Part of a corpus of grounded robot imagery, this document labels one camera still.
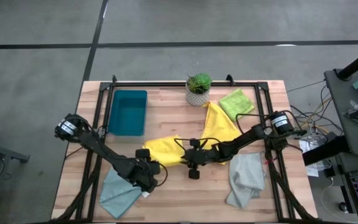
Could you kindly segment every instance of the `light blue cloth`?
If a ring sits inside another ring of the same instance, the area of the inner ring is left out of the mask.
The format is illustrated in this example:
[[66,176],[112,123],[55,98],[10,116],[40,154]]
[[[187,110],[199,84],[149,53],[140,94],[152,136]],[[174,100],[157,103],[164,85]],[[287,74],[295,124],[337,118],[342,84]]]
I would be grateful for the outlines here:
[[114,169],[111,169],[103,181],[99,203],[114,218],[120,218],[141,193],[140,187],[133,187],[128,181],[119,177]]

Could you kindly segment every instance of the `towel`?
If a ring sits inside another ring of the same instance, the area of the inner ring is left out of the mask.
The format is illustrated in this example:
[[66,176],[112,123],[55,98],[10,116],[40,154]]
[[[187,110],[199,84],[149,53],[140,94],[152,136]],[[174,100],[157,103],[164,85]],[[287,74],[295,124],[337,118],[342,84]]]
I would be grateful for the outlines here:
[[237,114],[249,113],[255,108],[250,99],[243,94],[241,89],[236,89],[220,99],[219,104],[232,121],[236,121]]
[[[203,107],[208,107],[206,113],[204,132],[201,138],[216,138],[219,141],[232,141],[240,136],[240,131],[227,117],[226,113],[216,104],[207,102]],[[215,140],[208,140],[204,149],[211,149]]]
[[[144,143],[143,148],[149,149],[151,158],[166,167],[179,165],[185,151],[174,141],[175,138],[180,137],[176,135],[149,140]],[[178,143],[183,146],[182,140],[178,140]]]
[[260,153],[239,154],[230,161],[229,180],[231,192],[226,203],[245,208],[249,199],[259,196],[265,189],[264,172]]
[[118,176],[114,169],[111,169],[103,181],[99,203],[114,218],[120,218],[141,193],[140,187],[133,187],[128,181]]

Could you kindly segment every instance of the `metal bracket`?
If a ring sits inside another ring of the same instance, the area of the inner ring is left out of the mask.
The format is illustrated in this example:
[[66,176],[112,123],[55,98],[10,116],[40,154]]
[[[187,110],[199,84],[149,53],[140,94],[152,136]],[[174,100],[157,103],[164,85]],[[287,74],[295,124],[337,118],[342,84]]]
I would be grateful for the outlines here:
[[265,91],[269,90],[269,84],[267,84],[267,82],[258,82],[258,86],[261,87]]
[[104,90],[107,90],[111,85],[111,82],[102,82],[100,83],[100,87],[99,87],[99,90],[100,91],[104,91]]
[[231,75],[227,75],[226,81],[229,81],[231,86],[236,85],[236,83],[234,82],[233,77]]
[[112,75],[112,85],[116,86],[117,78],[115,75]]

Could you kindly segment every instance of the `yellow cloth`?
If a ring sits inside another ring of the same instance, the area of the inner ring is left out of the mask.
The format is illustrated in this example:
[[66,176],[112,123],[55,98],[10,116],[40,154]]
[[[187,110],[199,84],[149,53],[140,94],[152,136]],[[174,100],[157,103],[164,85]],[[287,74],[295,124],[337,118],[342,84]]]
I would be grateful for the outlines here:
[[[208,112],[206,113],[204,133],[201,136],[202,139],[216,138],[219,141],[231,141],[240,136],[240,131],[218,105],[207,102],[203,106],[208,106]],[[216,143],[218,142],[210,139],[204,146],[204,149],[211,149],[211,145]]]
[[[208,106],[208,112],[206,113],[204,133],[201,138],[216,138],[220,141],[231,141],[240,135],[240,131],[218,105],[207,102],[203,106]],[[149,140],[145,142],[143,148],[149,149],[151,158],[165,166],[178,165],[182,161],[181,157],[185,155],[185,152],[174,141],[175,138],[179,138],[179,136]],[[178,140],[178,142],[183,146],[182,140]],[[204,149],[211,149],[211,145],[216,143],[218,142],[210,139]]]
[[[178,165],[185,152],[175,142],[175,138],[179,138],[179,136],[149,140],[144,143],[143,148],[149,149],[151,158],[159,161],[164,166]],[[183,145],[182,140],[178,140],[178,142],[181,146]]]

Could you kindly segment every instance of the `wire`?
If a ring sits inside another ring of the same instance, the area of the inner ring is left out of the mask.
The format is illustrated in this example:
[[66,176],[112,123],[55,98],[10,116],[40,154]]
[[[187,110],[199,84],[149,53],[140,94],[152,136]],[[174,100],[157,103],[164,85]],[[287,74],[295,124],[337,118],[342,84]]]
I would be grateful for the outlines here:
[[312,83],[312,84],[309,84],[309,85],[305,85],[305,86],[302,86],[302,87],[294,88],[294,89],[292,89],[292,90],[288,90],[287,93],[292,92],[292,91],[295,91],[295,90],[300,90],[300,89],[302,89],[302,88],[306,88],[306,87],[309,87],[309,86],[312,86],[312,85],[315,85],[315,84],[319,84],[319,83],[322,83],[322,82],[324,82],[324,81],[325,81],[325,80],[319,81],[319,82],[315,82],[315,83]]
[[318,107],[315,109],[315,111],[314,111],[310,116],[307,116],[306,119],[308,119],[308,120],[310,120],[310,121],[313,122],[312,117],[313,117],[314,115],[317,115],[317,114],[321,113],[321,112],[324,110],[324,104],[325,104],[327,101],[330,100],[330,99],[324,100],[324,99],[329,95],[329,93],[323,98],[323,91],[324,91],[324,89],[325,89],[326,87],[327,87],[327,85],[323,86],[323,88],[322,88],[321,91],[320,91],[320,100],[321,100],[321,103],[318,105]]
[[333,101],[333,99],[330,99],[330,100],[328,101],[326,108],[324,109],[323,113],[321,114],[321,117],[320,117],[319,119],[317,119],[316,121],[321,120],[321,118],[323,117],[324,113],[326,112],[326,110],[327,110],[327,108],[328,108],[330,102],[332,102],[332,101]]
[[241,129],[240,123],[239,123],[239,116],[258,116],[258,117],[265,117],[265,116],[270,116],[270,114],[236,114],[236,123],[237,123],[237,127],[239,127],[240,132],[243,134],[244,132]]
[[326,134],[328,134],[328,132],[329,132],[327,129],[322,128],[321,126],[314,125],[314,127],[323,130]]
[[327,191],[327,189],[330,188],[330,187],[332,187],[333,185],[334,185],[334,179],[331,178],[331,184],[330,184],[328,187],[326,187],[326,188],[323,190],[323,192],[321,193],[320,202],[321,202],[321,204],[323,205],[324,209],[325,209],[329,214],[335,216],[336,218],[338,218],[338,219],[340,219],[340,220],[342,220],[342,221],[344,221],[344,222],[347,222],[347,223],[358,223],[358,222],[347,221],[347,220],[345,220],[345,219],[343,219],[343,218],[341,218],[341,217],[339,217],[339,216],[333,214],[333,213],[330,212],[330,211],[327,209],[327,207],[325,206],[325,204],[324,204],[324,202],[323,202],[323,195],[324,195],[324,193]]
[[84,146],[82,146],[82,147],[80,147],[80,148],[76,149],[75,151],[73,151],[73,152],[69,153],[69,155],[67,155],[67,156],[65,157],[65,160],[66,160],[69,156],[71,156],[72,154],[74,154],[74,153],[78,152],[79,150],[81,150],[81,149],[83,149],[83,148],[84,148]]
[[299,129],[302,130],[302,128],[301,128],[301,126],[299,125],[299,122],[298,122],[298,120],[296,119],[295,115],[294,115],[291,111],[289,111],[289,110],[283,110],[283,111],[290,113],[290,114],[292,115],[292,118],[295,120],[296,124],[298,125]]
[[2,168],[1,168],[1,171],[0,171],[0,176],[2,175],[2,173],[4,172],[5,170],[5,161],[3,158],[0,158],[0,161],[2,162]]
[[[307,114],[311,114],[311,113],[312,113],[312,112],[306,112],[306,113],[304,113],[304,112],[302,112],[301,110],[299,110],[297,107],[295,107],[295,106],[293,106],[293,105],[290,105],[290,106],[291,106],[291,108],[297,110],[297,112],[301,113],[304,117],[308,117]],[[316,115],[319,116],[321,119],[325,119],[325,120],[329,121],[329,122],[331,123],[331,125],[335,126],[335,128],[337,128],[338,130],[340,130],[340,131],[341,131],[341,133],[339,134],[340,136],[343,134],[343,130],[342,130],[342,128],[341,128],[339,125],[335,124],[333,121],[331,121],[330,119],[328,119],[328,118],[326,118],[326,117],[324,117],[324,116],[322,116],[322,115],[320,115],[320,114],[316,114]]]
[[167,179],[168,179],[168,169],[167,169],[164,165],[162,165],[162,163],[159,162],[159,164],[160,164],[160,166],[162,166],[162,168],[165,169],[165,178],[164,178],[164,180],[161,182],[161,184],[157,184],[156,187],[160,187],[160,186],[163,185],[163,184],[165,183],[165,181],[167,181]]
[[197,141],[202,141],[202,140],[215,140],[217,141],[218,143],[221,143],[221,144],[225,144],[224,142],[221,142],[219,139],[217,138],[202,138],[202,139],[180,139],[180,138],[175,138],[173,139],[185,152],[186,152],[186,149],[178,142],[178,140],[181,140],[181,141],[191,141],[191,140],[197,140]]
[[299,148],[298,146],[294,146],[294,145],[292,145],[292,144],[287,144],[288,146],[291,146],[291,147],[293,147],[293,148],[295,148],[295,149],[297,149],[297,150],[299,150],[299,151],[301,151],[301,152],[303,152],[303,150],[301,149],[301,148]]

